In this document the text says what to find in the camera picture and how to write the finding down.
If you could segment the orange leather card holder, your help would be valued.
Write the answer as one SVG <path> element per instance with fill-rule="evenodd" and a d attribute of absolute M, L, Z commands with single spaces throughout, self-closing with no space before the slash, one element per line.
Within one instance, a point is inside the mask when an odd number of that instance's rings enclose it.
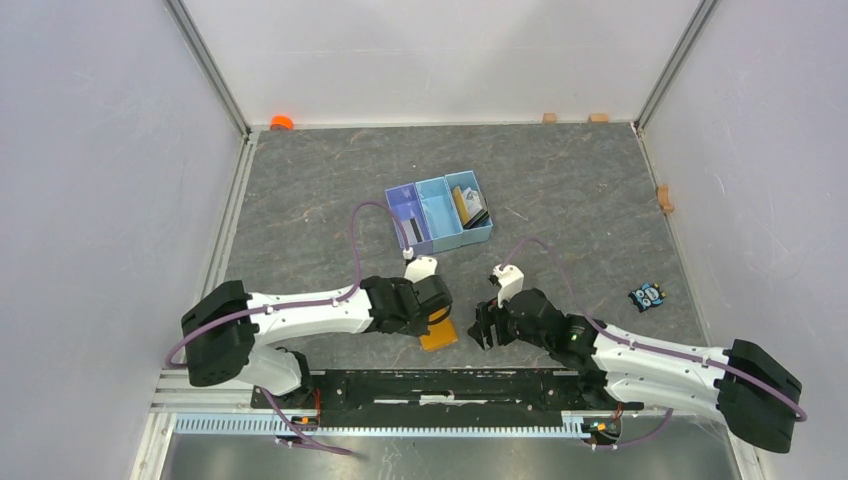
<path fill-rule="evenodd" d="M 428 333 L 420 337 L 421 348 L 427 352 L 448 347 L 457 341 L 458 335 L 447 308 L 430 316 Z"/>

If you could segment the white black striped card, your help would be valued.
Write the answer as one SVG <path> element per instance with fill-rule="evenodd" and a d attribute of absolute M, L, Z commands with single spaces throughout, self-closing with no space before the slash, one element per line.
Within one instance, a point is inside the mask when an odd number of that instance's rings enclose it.
<path fill-rule="evenodd" d="M 417 217 L 411 217 L 401 222 L 403 233 L 406 235 L 410 246 L 420 244 L 427 240 L 427 235 Z"/>

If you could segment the stack of credit cards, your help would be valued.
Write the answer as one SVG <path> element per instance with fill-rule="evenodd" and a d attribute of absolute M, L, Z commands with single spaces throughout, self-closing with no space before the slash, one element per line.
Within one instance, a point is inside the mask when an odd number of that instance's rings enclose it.
<path fill-rule="evenodd" d="M 482 193 L 471 187 L 456 186 L 451 190 L 457 215 L 466 230 L 482 226 L 490 219 L 490 212 Z"/>

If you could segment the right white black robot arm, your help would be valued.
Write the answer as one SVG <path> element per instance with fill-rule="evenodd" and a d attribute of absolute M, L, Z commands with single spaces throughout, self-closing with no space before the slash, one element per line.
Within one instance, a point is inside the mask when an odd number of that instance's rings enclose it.
<path fill-rule="evenodd" d="M 485 349 L 522 341 L 578 372 L 591 408 L 614 403 L 689 412 L 724 424 L 741 440 L 786 454 L 800 421 L 801 382 L 758 344 L 697 347 L 627 332 L 557 309 L 539 289 L 481 302 L 468 334 Z"/>

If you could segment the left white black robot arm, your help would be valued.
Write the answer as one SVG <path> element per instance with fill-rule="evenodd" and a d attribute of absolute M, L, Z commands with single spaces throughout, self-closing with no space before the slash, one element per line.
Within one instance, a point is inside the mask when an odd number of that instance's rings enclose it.
<path fill-rule="evenodd" d="M 194 387 L 238 380 L 302 407 L 314 394 L 306 360 L 276 344 L 326 333 L 420 337 L 428 334 L 431 315 L 452 303 L 437 274 L 416 281 L 371 276 L 348 291 L 298 295 L 249 293 L 242 281 L 226 281 L 183 315 L 183 337 L 166 363 L 186 369 Z"/>

